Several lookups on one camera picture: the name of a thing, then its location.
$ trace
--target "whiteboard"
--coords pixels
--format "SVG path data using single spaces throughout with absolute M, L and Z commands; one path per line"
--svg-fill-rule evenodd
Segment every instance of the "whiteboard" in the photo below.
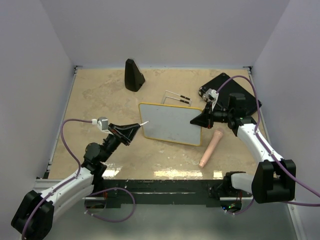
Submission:
M 201 145 L 201 127 L 190 124 L 190 120 L 202 112 L 201 109 L 142 102 L 139 104 L 139 111 L 141 122 L 149 121 L 142 127 L 146 138 Z

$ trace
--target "marble-patterned surface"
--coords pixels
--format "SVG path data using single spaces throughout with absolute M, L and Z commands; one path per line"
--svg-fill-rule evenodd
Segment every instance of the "marble-patterned surface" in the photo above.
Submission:
M 146 82 L 138 92 L 125 88 L 123 69 L 79 69 L 69 99 L 65 119 L 107 117 L 110 123 L 125 125 L 140 123 L 138 104 L 160 103 L 165 90 L 192 99 L 192 107 L 203 109 L 205 102 L 198 89 L 222 72 L 229 76 L 248 73 L 243 69 L 142 69 Z M 252 93 L 250 84 L 238 78 L 236 81 Z M 174 100 L 166 104 L 185 106 Z M 225 134 L 208 164 L 198 163 L 214 132 L 222 127 Z M 71 150 L 82 162 L 87 144 L 101 143 L 106 134 L 89 123 L 70 122 L 64 128 L 65 139 Z M 213 129 L 202 130 L 202 145 L 190 146 L 143 137 L 140 130 L 130 146 L 123 144 L 106 162 L 105 178 L 115 179 L 219 179 L 226 172 L 245 171 L 254 174 L 256 163 L 246 148 L 226 124 L 215 123 Z M 58 140 L 50 179 L 64 179 L 77 169 L 74 159 Z

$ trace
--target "white wall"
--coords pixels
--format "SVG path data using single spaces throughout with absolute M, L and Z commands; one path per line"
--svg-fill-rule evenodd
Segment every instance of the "white wall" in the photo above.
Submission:
M 293 159 L 297 178 L 320 191 L 320 2 L 291 0 L 253 67 L 270 139 Z M 320 203 L 297 185 L 296 199 Z M 299 207 L 309 240 L 320 236 L 320 208 Z
M 39 0 L 0 1 L 0 239 L 42 176 L 71 87 L 72 63 Z
M 77 65 L 252 66 L 289 0 L 41 0 Z

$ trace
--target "cable connector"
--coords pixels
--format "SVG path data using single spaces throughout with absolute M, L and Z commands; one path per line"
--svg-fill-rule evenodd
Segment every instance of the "cable connector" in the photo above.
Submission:
M 98 119 L 93 118 L 93 119 L 91 119 L 91 121 L 92 121 L 92 125 L 97 125 L 98 124 Z

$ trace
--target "yellow whiteboard frame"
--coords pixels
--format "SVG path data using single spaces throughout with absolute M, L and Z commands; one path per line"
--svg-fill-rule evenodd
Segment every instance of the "yellow whiteboard frame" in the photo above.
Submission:
M 139 114 L 140 114 L 140 119 L 141 122 L 142 120 L 142 115 L 141 115 L 141 111 L 140 111 L 140 105 L 144 104 L 144 105 L 155 105 L 155 106 L 165 106 L 165 107 L 172 107 L 172 108 L 182 108 L 182 109 L 195 109 L 195 110 L 199 110 L 200 113 L 202 113 L 202 109 L 198 108 L 198 107 L 191 107 L 191 106 L 177 106 L 177 105 L 169 105 L 169 104 L 159 104 L 159 103 L 151 103 L 151 102 L 140 102 L 138 107 L 139 107 Z M 143 136 L 146 139 L 153 139 L 153 140 L 158 140 L 158 141 L 164 141 L 164 142 L 169 142 L 169 143 L 175 143 L 175 144 L 184 144 L 184 145 L 189 145 L 189 146 L 196 146 L 199 147 L 202 145 L 202 127 L 200 127 L 200 144 L 190 144 L 190 143 L 185 143 L 185 142 L 179 142 L 179 141 L 170 141 L 170 140 L 164 140 L 164 139 L 160 139 L 160 138 L 154 138 L 154 137 L 148 137 L 145 135 L 145 130 L 144 127 L 142 126 L 142 132 L 143 132 Z

